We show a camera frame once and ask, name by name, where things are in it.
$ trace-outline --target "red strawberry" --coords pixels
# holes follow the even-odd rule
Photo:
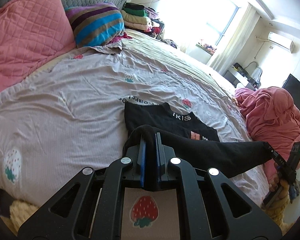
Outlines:
[[[150,226],[151,222],[155,221],[158,217],[158,208],[150,196],[142,196],[138,199],[131,210],[131,219],[134,226],[143,228]]]
[[[184,98],[182,100],[182,104],[186,107],[186,108],[191,108],[191,102],[189,99]]]
[[[73,59],[82,59],[82,58],[83,58],[82,54],[73,57]]]

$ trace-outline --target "bed sheet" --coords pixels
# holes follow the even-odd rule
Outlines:
[[[220,141],[250,140],[221,76],[173,47],[127,33],[133,39],[123,40],[120,54],[73,50],[0,93],[0,188],[41,206],[83,167],[107,167],[127,139],[126,101],[168,102],[214,127]],[[232,181],[258,205],[268,190],[262,166]]]

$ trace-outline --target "green folded cloth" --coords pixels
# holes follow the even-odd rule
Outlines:
[[[135,16],[142,16],[142,17],[148,16],[148,14],[146,13],[145,10],[133,10],[133,9],[129,9],[129,8],[123,8],[123,10],[126,13],[132,14],[132,15],[135,15]]]

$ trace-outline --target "windowsill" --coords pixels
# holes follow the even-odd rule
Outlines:
[[[213,54],[211,54],[209,51],[207,51],[204,47],[202,47],[199,43],[197,43],[196,46],[197,46],[198,48],[204,50],[205,52],[207,52],[207,53],[210,54],[211,56],[213,55]]]

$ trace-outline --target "window frame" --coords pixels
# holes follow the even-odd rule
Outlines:
[[[232,2],[231,0],[229,0],[229,2],[231,2],[234,6],[235,6],[235,9],[232,13],[232,16],[230,17],[226,27],[223,29],[223,31],[218,31],[213,25],[211,25],[209,22],[206,23],[206,25],[208,25],[210,28],[212,28],[213,30],[215,30],[217,33],[219,33],[219,38],[218,40],[216,41],[215,43],[215,46],[217,46],[219,44],[219,42],[221,41],[222,37],[225,36],[225,33],[227,31],[227,29],[229,28],[232,20],[234,19],[235,15],[237,14],[238,10],[239,10],[239,7],[234,3]]]

